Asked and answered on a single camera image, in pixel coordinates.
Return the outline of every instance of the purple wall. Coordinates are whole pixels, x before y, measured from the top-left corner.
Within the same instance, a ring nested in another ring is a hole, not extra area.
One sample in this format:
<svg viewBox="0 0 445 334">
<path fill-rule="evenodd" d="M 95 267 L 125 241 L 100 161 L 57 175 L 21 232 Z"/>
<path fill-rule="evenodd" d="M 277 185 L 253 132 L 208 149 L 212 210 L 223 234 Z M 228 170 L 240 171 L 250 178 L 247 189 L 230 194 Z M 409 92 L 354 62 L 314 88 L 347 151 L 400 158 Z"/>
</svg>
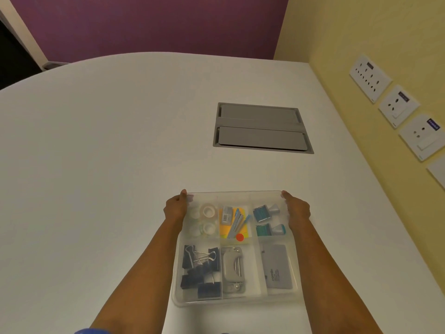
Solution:
<svg viewBox="0 0 445 334">
<path fill-rule="evenodd" d="M 287 0 L 11 0 L 50 61 L 135 51 L 272 59 Z"/>
</svg>

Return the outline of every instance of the hand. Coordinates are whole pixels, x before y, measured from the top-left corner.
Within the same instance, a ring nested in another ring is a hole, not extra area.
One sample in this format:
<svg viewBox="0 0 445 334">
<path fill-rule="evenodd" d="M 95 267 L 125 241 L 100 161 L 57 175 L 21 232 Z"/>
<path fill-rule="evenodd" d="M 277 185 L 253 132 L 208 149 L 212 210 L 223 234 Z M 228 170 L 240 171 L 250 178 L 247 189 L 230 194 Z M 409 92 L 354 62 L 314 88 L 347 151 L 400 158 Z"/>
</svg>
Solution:
<svg viewBox="0 0 445 334">
<path fill-rule="evenodd" d="M 301 220 L 309 219 L 311 211 L 309 210 L 309 204 L 304 200 L 293 197 L 287 191 L 281 191 L 281 196 L 286 199 L 287 210 L 289 211 L 289 227 L 292 228 L 293 223 L 297 223 Z"/>
<path fill-rule="evenodd" d="M 181 222 L 187 213 L 187 191 L 181 191 L 181 194 L 171 197 L 165 202 L 165 219 L 172 222 Z"/>
</svg>

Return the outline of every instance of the tape roll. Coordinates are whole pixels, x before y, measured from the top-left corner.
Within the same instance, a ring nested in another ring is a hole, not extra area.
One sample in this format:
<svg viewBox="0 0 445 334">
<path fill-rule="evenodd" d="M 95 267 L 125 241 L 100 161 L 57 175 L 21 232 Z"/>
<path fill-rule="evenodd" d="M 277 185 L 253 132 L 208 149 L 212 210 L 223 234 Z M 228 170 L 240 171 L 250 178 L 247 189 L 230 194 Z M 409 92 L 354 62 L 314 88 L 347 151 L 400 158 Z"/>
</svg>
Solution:
<svg viewBox="0 0 445 334">
<path fill-rule="evenodd" d="M 189 210 L 189 216 L 192 219 L 199 219 L 199 209 L 197 207 L 192 207 Z"/>
<path fill-rule="evenodd" d="M 200 225 L 198 223 L 191 225 L 189 228 L 189 234 L 192 237 L 199 237 L 202 234 Z"/>
<path fill-rule="evenodd" d="M 212 204 L 203 204 L 199 209 L 199 218 L 202 220 L 214 220 L 216 218 L 216 207 Z"/>
<path fill-rule="evenodd" d="M 207 222 L 203 225 L 203 233 L 205 233 L 208 236 L 211 236 L 216 231 L 216 225 L 212 222 Z"/>
</svg>

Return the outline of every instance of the gray box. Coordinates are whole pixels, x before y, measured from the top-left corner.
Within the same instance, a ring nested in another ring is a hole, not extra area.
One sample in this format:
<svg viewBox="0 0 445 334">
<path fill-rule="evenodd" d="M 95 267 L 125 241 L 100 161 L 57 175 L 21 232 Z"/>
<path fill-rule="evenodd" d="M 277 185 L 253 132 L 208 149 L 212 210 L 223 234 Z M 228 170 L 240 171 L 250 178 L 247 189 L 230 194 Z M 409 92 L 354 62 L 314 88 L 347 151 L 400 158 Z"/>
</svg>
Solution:
<svg viewBox="0 0 445 334">
<path fill-rule="evenodd" d="M 219 103 L 213 146 L 313 154 L 297 108 Z"/>
</svg>

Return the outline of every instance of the white outlet plate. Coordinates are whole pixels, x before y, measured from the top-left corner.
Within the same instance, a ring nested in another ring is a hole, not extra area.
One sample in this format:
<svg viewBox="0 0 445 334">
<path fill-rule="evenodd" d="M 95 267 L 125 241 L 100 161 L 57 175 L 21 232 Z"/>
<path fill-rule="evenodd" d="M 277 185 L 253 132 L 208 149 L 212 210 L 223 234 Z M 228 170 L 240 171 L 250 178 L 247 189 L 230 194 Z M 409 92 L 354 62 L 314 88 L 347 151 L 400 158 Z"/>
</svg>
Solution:
<svg viewBox="0 0 445 334">
<path fill-rule="evenodd" d="M 414 117 L 399 134 L 420 161 L 445 146 L 445 131 L 441 124 L 425 114 Z"/>
<path fill-rule="evenodd" d="M 445 155 L 431 163 L 427 169 L 445 189 Z"/>
<path fill-rule="evenodd" d="M 359 57 L 349 72 L 349 75 L 351 75 L 372 103 L 375 103 L 392 82 L 392 79 L 366 55 Z"/>
<path fill-rule="evenodd" d="M 419 106 L 419 102 L 397 85 L 380 103 L 379 110 L 392 127 L 397 128 Z"/>
</svg>

